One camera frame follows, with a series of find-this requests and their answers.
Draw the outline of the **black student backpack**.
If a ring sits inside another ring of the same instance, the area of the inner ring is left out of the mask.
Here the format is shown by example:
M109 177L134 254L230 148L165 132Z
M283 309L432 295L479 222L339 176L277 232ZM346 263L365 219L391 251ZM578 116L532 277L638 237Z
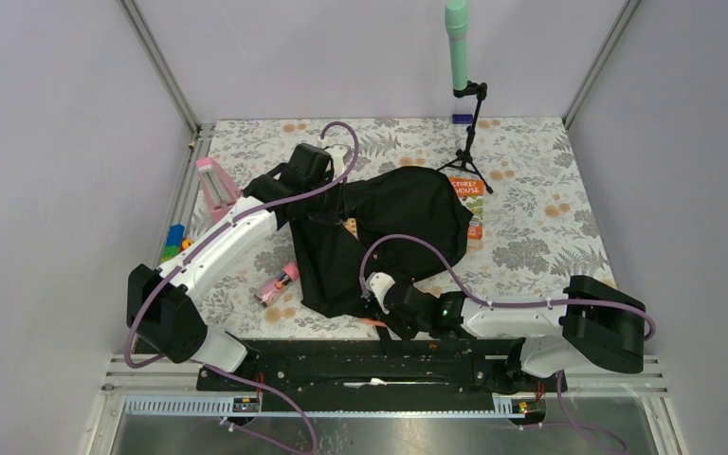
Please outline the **black student backpack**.
M302 302L327 318L385 322L378 303L364 298L361 278L385 272L398 282L425 280L467 251L472 214L438 171L401 167L346 183L337 201L336 209L287 223ZM356 219L357 239L343 226L348 218Z

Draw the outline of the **pink pencil case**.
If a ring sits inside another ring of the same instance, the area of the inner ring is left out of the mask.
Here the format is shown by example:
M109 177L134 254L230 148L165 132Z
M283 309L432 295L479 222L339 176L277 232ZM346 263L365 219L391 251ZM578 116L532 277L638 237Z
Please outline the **pink pencil case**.
M288 286L296 282L299 277L300 272L297 263L288 263L256 292L254 298L264 308L270 307Z

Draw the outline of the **orange snack packet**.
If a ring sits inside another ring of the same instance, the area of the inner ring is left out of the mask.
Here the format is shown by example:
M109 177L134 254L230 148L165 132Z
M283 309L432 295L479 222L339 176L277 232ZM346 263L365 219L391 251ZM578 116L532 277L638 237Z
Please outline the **orange snack packet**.
M343 226L357 239L358 233L357 233L357 223L355 218L348 218L344 223Z

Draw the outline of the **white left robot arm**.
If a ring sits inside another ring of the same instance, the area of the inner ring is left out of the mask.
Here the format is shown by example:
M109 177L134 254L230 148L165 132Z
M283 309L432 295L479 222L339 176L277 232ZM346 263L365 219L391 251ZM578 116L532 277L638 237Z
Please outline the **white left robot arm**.
M252 247L290 220L336 209L348 169L331 147L300 143L288 161L252 179L192 246L156 268L138 265L128 279L128 340L146 341L173 363L218 368L235 390L250 386L257 367L246 346L208 326L197 305Z

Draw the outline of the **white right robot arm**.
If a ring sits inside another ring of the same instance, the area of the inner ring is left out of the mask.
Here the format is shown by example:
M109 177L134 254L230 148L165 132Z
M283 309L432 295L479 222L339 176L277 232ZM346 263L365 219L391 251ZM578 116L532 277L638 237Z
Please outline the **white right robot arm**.
M588 364L640 373L653 329L642 302L588 276L572 277L560 292L508 302L480 301L464 291L434 296L383 272L373 273L365 288L397 319L402 337L514 341L505 375L521 391Z

